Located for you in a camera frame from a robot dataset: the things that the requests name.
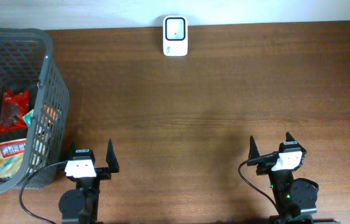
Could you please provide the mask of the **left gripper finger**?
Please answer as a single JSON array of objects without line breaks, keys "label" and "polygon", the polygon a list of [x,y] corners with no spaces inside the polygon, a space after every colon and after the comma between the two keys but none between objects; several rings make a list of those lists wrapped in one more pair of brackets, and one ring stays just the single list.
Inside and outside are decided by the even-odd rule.
[{"label": "left gripper finger", "polygon": [[73,159],[73,154],[76,151],[76,144],[74,142],[72,142],[70,144],[70,147],[68,148],[66,154],[65,154],[65,160],[66,161],[71,161]]},{"label": "left gripper finger", "polygon": [[112,139],[108,141],[108,148],[106,152],[106,163],[108,164],[108,168],[110,173],[118,173],[119,172],[119,163],[116,159],[116,155],[114,153],[113,142]]}]

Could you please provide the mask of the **orange tissue pack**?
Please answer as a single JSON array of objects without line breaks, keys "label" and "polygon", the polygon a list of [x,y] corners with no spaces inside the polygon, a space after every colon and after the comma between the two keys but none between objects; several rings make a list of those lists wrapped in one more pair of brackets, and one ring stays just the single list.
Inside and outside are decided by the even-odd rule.
[{"label": "orange tissue pack", "polygon": [[49,105],[44,105],[42,108],[42,126],[52,127],[59,119],[60,113]]}]

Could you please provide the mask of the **teal tissue pack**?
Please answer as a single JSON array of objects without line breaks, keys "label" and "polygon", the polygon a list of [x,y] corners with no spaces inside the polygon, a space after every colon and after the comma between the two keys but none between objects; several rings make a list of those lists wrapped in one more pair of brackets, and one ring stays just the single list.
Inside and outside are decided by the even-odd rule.
[{"label": "teal tissue pack", "polygon": [[22,117],[22,119],[24,120],[28,128],[31,127],[33,114],[34,114],[34,110],[30,110],[28,113],[26,113]]}]

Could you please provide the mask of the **yellow chips bag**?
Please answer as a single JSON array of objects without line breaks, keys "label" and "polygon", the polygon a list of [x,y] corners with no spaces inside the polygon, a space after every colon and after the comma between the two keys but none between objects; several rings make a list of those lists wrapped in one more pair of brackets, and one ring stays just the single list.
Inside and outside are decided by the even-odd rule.
[{"label": "yellow chips bag", "polygon": [[6,182],[21,167],[26,138],[0,142],[0,183]]}]

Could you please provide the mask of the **red snack bag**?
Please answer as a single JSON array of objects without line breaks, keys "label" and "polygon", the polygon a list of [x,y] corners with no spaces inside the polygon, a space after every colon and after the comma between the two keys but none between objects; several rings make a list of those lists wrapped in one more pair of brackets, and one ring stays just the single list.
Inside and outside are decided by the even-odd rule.
[{"label": "red snack bag", "polygon": [[7,134],[28,126],[23,116],[29,112],[29,90],[17,95],[12,90],[6,90],[2,94],[0,112],[0,135]]}]

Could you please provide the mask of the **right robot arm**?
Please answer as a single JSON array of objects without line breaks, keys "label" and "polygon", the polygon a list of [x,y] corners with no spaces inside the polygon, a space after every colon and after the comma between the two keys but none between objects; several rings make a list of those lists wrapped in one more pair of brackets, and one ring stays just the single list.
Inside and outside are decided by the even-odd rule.
[{"label": "right robot arm", "polygon": [[[250,137],[249,155],[239,165],[241,179],[258,193],[265,196],[275,207],[277,215],[268,219],[269,223],[336,223],[333,219],[314,219],[318,211],[319,185],[306,178],[294,178],[293,172],[303,165],[306,149],[287,132],[279,149],[270,154],[259,154],[253,136]],[[242,166],[255,166],[257,175],[268,175],[274,198],[251,184],[242,174]]]}]

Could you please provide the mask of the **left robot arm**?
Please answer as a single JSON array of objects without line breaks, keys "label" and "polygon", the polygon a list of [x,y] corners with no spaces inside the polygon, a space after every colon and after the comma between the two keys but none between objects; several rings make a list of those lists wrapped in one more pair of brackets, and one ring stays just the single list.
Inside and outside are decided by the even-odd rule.
[{"label": "left robot arm", "polygon": [[112,140],[108,141],[105,161],[107,166],[95,167],[95,156],[91,149],[77,149],[75,144],[70,146],[67,161],[61,170],[76,186],[66,191],[59,200],[62,223],[99,222],[100,182],[110,180],[113,173],[119,172]]}]

